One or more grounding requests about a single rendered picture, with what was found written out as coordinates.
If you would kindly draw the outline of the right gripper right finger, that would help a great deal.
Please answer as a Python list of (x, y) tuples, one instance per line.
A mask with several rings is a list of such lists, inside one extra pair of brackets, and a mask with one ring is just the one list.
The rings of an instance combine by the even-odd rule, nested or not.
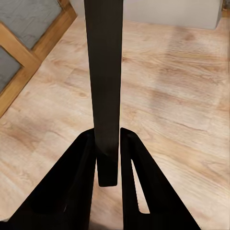
[[(201, 230), (139, 136), (120, 129), (124, 230)], [(139, 211), (133, 160), (150, 214)]]

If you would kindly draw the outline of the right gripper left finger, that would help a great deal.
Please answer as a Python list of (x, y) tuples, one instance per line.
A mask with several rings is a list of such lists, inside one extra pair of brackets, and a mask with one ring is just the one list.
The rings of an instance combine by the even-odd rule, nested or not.
[(82, 132), (1, 230), (88, 230), (96, 147)]

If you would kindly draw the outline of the poster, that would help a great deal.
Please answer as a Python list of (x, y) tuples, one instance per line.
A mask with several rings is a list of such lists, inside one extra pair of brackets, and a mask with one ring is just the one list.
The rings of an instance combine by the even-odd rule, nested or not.
[(124, 0), (84, 0), (100, 187), (117, 186)]

